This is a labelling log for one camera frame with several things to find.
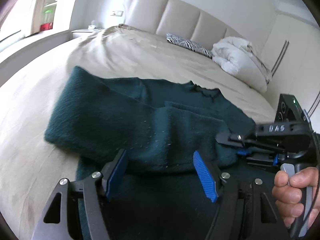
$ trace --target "dark green towel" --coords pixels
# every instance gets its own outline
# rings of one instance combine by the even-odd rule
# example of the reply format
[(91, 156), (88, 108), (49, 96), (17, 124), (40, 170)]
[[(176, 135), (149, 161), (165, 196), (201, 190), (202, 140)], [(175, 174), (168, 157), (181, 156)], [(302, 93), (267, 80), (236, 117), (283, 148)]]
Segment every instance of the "dark green towel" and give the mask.
[(219, 89), (191, 81), (103, 79), (75, 67), (52, 113), (45, 140), (99, 163), (118, 149), (130, 151), (128, 171), (193, 170), (200, 150), (220, 167), (236, 161), (236, 151), (215, 142), (218, 132), (244, 133), (254, 125)]
[[(75, 67), (45, 139), (81, 155), (77, 179), (100, 170), (118, 149), (129, 150), (128, 174), (108, 205), (116, 239), (202, 240), (216, 205), (205, 196), (192, 154), (200, 150), (220, 167), (233, 164), (236, 151), (217, 145), (216, 133), (242, 134), (253, 125), (219, 89), (192, 82), (103, 79)], [(228, 171), (272, 185), (272, 174), (243, 163)], [(84, 239), (90, 239), (83, 206), (80, 217)]]

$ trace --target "shelf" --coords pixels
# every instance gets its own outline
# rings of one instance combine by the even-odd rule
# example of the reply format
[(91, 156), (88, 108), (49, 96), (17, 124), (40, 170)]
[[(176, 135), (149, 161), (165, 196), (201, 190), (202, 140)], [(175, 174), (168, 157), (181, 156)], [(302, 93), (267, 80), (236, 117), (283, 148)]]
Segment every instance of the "shelf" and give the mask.
[(44, 7), (46, 8), (46, 7), (53, 6), (53, 5), (57, 5), (57, 2), (49, 3), (49, 4), (45, 5)]

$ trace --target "human hand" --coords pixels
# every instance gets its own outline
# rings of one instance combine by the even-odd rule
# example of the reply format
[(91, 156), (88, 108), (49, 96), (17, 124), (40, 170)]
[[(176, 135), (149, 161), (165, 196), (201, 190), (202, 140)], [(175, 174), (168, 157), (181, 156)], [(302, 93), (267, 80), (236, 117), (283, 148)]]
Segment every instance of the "human hand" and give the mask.
[[(284, 171), (278, 171), (275, 176), (275, 186), (272, 189), (273, 196), (277, 199), (276, 205), (284, 219), (286, 226), (293, 223), (296, 217), (299, 217), (304, 210), (303, 204), (299, 203), (302, 197), (300, 188), (312, 186), (312, 199), (316, 194), (316, 188), (319, 179), (319, 171), (317, 168), (308, 167), (290, 179)], [(320, 193), (316, 200), (315, 206), (311, 211), (308, 228), (311, 227), (320, 211)]]

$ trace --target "nightstand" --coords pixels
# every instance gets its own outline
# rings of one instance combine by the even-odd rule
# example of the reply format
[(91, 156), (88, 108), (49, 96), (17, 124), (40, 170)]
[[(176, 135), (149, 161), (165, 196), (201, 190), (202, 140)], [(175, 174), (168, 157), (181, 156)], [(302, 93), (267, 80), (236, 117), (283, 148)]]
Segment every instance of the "nightstand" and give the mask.
[(79, 38), (79, 37), (82, 37), (81, 39), (85, 39), (87, 36), (89, 36), (91, 33), (94, 33), (94, 32), (98, 32), (98, 31), (101, 31), (102, 29), (92, 29), (92, 30), (89, 30), (89, 29), (81, 29), (81, 30), (74, 30), (72, 31), (72, 39), (75, 39), (75, 38)]

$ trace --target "beige bedsheet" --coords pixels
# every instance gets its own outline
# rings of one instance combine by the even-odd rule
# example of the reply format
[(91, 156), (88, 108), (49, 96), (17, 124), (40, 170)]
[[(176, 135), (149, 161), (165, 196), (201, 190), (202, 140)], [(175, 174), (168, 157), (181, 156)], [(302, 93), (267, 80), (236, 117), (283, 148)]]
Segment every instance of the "beige bedsheet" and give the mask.
[(36, 58), (0, 87), (0, 211), (20, 240), (29, 240), (60, 178), (74, 180), (78, 156), (43, 140), (52, 109), (74, 65), (104, 77), (192, 80), (223, 95), (256, 122), (275, 111), (257, 91), (211, 59), (165, 38), (112, 27), (62, 44)]

